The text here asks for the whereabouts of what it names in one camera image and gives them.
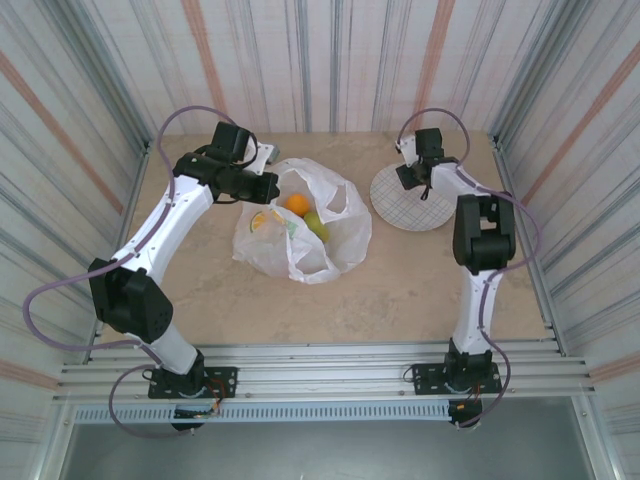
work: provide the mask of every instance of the plastic bag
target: plastic bag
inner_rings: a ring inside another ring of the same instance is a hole
[[[360,264],[371,239],[371,214],[355,185],[308,158],[284,160],[272,171],[279,176],[280,196],[269,205],[243,204],[233,258],[307,284],[335,280]],[[326,244],[282,206],[294,193],[309,199],[329,230]]]

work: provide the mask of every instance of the striped wall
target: striped wall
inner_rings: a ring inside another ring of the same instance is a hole
[[[24,326],[35,287],[86,271],[115,246],[142,144],[121,129],[51,13],[54,2],[0,5],[0,477],[21,479],[41,441],[63,362]],[[87,343],[88,285],[42,295],[42,331]]]
[[[529,106],[501,132],[572,354],[590,362],[627,478],[640,478],[640,3],[583,2]]]
[[[557,0],[76,0],[156,131],[213,105],[259,132],[398,129],[425,106],[487,130]],[[433,124],[440,117],[429,119]],[[209,133],[202,112],[170,133]],[[453,124],[444,122],[444,127]]]

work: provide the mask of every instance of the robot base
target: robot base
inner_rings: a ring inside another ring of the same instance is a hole
[[[148,396],[154,400],[216,397],[222,400],[234,398],[237,385],[236,367],[205,367],[204,357],[198,351],[196,361],[186,375],[177,375],[162,368],[153,370]]]
[[[465,381],[458,376],[456,382],[451,383],[444,363],[417,363],[411,366],[413,373],[413,388],[416,395],[447,395],[451,393],[469,394],[479,388],[480,395],[484,393],[500,393],[502,382],[495,363],[491,364],[489,372],[482,376],[473,376],[473,381]]]
[[[443,363],[416,363],[411,366],[416,395],[499,393],[502,390],[498,366],[487,350],[470,355],[459,352],[453,339]]]

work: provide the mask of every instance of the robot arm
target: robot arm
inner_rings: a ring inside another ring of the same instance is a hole
[[[476,182],[455,158],[444,155],[439,129],[418,130],[396,144],[396,149],[405,160],[396,169],[405,190],[424,187],[422,200],[434,190],[456,205],[453,254],[463,278],[458,324],[444,364],[429,365],[424,371],[414,369],[414,378],[423,378],[418,385],[428,385],[424,388],[431,393],[441,393],[442,385],[454,392],[466,392],[476,385],[486,387],[485,392],[499,391],[494,381],[497,367],[491,362],[491,348],[482,330],[490,332],[502,279],[499,271],[515,254],[513,205]]]
[[[151,240],[135,257],[106,275],[90,280],[91,293],[100,320],[116,331],[140,340],[160,359],[165,383],[182,396],[202,391],[202,355],[178,332],[172,322],[173,306],[159,285],[165,270],[195,222],[216,202],[221,193],[236,200],[268,204],[279,195],[277,175],[263,173],[278,154],[272,145],[249,142],[250,133],[240,127],[219,123],[210,145],[187,153],[173,170],[175,195],[169,188],[142,227],[109,261],[96,259],[96,270],[132,252],[151,233],[165,206],[171,210]],[[246,167],[235,165],[242,157],[255,160]]]

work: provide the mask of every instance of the beige tabletop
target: beige tabletop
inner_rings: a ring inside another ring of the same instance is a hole
[[[461,156],[460,133],[444,132],[447,155]],[[241,206],[205,213],[173,257],[162,289],[173,302],[178,329],[195,344],[331,343],[447,340],[459,309],[461,272],[451,251],[453,219],[429,232],[407,232],[382,220],[369,200],[375,174],[401,161],[392,134],[261,134],[286,158],[311,158],[355,183],[373,217],[365,261],[339,279],[303,285],[270,278],[231,258]],[[164,141],[172,161],[208,143],[210,136]],[[483,184],[500,188],[484,133],[472,134],[465,168]],[[151,156],[131,233],[155,207],[167,185],[157,154]],[[498,290],[492,336],[542,338],[546,330],[526,268],[510,272]],[[105,329],[103,339],[120,335]]]

